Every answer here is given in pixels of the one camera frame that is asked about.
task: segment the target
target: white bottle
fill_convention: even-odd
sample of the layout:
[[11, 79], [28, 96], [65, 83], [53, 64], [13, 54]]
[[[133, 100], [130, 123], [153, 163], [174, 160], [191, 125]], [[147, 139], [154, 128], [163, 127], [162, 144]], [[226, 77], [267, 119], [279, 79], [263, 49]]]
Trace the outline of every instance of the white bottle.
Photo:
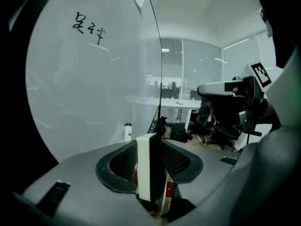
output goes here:
[[131, 141], [132, 140], [132, 124], [127, 123], [124, 126], [124, 141]]

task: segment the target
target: desk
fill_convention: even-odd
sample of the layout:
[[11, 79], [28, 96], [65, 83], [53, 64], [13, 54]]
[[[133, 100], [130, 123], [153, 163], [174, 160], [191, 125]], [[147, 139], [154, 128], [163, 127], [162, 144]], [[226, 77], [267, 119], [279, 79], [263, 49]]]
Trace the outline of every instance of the desk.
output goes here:
[[[126, 101], [133, 104], [147, 104], [158, 105], [159, 98], [150, 97], [126, 97]], [[161, 107], [168, 107], [178, 109], [177, 121], [181, 121], [183, 109], [188, 109], [188, 114], [185, 122], [185, 129], [187, 130], [192, 110], [198, 110], [201, 107], [200, 100], [177, 100], [177, 99], [161, 99]]]

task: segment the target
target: white table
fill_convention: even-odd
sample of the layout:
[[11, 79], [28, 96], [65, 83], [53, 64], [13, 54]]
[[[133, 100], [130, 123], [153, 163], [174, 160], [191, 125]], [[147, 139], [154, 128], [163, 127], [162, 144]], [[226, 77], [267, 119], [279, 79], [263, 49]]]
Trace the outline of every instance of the white table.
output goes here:
[[[159, 104], [159, 98], [152, 98], [152, 97], [126, 97], [126, 101], [133, 104], [147, 104], [147, 105]], [[181, 121], [183, 109], [188, 109], [188, 114], [185, 122], [185, 129], [187, 130], [190, 121], [191, 112], [192, 110], [200, 109], [201, 101], [162, 98], [161, 107], [178, 109], [177, 121]]]

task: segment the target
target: black bag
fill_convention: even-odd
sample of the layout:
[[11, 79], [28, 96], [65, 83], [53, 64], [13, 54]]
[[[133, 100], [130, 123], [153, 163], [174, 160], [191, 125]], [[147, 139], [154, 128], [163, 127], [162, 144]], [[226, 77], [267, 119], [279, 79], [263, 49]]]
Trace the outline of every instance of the black bag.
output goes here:
[[188, 140], [191, 140], [193, 136], [190, 136], [188, 133], [186, 133], [183, 124], [177, 123], [171, 128], [170, 138], [175, 141], [186, 143]]
[[156, 133], [159, 137], [163, 136], [167, 128], [166, 119], [167, 117], [162, 116], [159, 121], [154, 121], [151, 124], [149, 133]]

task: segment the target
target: hand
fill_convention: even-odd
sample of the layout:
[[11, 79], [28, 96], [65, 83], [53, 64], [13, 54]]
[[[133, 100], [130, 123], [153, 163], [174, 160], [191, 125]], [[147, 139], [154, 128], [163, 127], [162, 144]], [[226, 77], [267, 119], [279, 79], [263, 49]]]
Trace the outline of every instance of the hand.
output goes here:
[[[235, 87], [233, 89], [233, 93], [235, 95], [237, 95], [237, 92], [238, 92], [238, 88]], [[251, 96], [251, 92], [249, 89], [246, 88], [246, 105], [247, 106], [250, 106], [252, 104], [252, 96]], [[210, 114], [213, 116], [213, 118], [216, 120], [216, 117], [215, 117], [215, 110], [214, 110], [214, 105], [211, 101], [208, 102], [208, 106], [210, 108]]]

